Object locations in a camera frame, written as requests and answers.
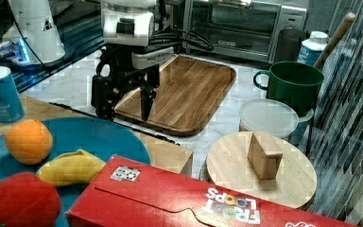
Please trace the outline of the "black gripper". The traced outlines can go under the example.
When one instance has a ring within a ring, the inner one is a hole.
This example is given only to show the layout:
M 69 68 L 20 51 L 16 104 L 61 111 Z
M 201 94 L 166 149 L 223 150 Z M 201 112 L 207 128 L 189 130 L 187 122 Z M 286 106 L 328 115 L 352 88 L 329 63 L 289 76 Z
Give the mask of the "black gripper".
M 147 47 L 106 44 L 93 76 L 92 100 L 98 117 L 113 121 L 114 107 L 131 90 L 140 88 L 141 116 L 147 121 L 160 85 L 159 65 L 174 53 L 171 44 Z

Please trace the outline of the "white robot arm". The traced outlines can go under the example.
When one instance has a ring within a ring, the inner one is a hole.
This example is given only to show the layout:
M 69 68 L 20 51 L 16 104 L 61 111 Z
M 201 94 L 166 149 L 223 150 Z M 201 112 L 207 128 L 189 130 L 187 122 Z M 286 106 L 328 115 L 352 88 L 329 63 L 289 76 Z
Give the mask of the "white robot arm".
M 160 64 L 174 47 L 153 44 L 156 0 L 101 0 L 105 47 L 92 80 L 91 105 L 98 117 L 112 120 L 117 103 L 139 89 L 141 118 L 147 120 L 160 86 Z

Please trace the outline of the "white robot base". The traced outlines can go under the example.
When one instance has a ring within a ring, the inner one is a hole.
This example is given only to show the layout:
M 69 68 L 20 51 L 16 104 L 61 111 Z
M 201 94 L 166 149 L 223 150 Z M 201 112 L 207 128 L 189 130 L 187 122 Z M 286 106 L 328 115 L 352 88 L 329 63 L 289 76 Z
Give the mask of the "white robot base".
M 52 66 L 66 55 L 48 0 L 9 0 L 13 25 L 0 42 L 0 57 L 18 66 Z

